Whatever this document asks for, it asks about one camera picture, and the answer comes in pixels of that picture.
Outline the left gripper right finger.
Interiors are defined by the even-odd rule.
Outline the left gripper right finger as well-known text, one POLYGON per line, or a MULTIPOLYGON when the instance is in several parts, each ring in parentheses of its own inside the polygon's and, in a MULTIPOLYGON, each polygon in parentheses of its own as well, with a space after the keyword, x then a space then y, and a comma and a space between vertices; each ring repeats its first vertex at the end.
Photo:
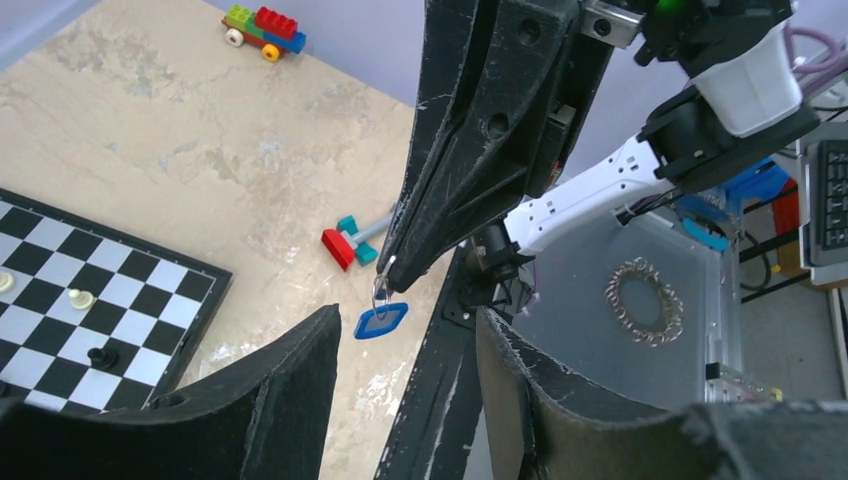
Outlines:
POLYGON ((619 395, 476 313, 476 355, 498 479, 843 479, 843 401, 693 404, 619 395))

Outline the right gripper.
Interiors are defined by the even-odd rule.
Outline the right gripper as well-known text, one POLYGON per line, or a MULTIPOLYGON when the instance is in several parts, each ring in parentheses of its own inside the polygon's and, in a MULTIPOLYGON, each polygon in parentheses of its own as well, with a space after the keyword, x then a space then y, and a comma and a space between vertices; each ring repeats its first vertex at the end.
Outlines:
POLYGON ((429 1, 402 189, 377 270, 402 293, 445 252, 554 181, 613 48, 593 27, 626 1, 429 1))

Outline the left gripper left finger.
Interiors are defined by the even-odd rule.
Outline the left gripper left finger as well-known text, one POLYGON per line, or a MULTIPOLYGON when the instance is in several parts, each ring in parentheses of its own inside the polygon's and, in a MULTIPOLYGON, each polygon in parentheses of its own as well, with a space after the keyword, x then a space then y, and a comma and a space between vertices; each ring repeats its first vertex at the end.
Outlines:
POLYGON ((5 479, 315 479, 337 378, 337 305, 144 410, 80 416, 5 398, 5 479))

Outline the blue key tag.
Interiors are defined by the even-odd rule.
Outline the blue key tag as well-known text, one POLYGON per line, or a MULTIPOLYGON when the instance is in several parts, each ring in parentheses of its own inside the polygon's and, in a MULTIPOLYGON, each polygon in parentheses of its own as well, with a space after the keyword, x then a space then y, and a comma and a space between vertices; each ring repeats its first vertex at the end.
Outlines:
POLYGON ((363 312, 354 328, 357 340, 368 340, 394 331, 407 315, 409 306, 405 302, 379 305, 363 312))

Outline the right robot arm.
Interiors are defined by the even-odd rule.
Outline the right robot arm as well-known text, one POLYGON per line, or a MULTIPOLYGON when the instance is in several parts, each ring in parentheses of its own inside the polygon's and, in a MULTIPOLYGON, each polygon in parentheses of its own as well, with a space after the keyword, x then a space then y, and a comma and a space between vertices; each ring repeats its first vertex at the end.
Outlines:
POLYGON ((627 203, 712 188, 810 133, 787 1, 429 1, 405 177, 375 298, 495 226, 532 257, 627 203), (614 49, 689 85, 596 165, 557 184, 614 49))

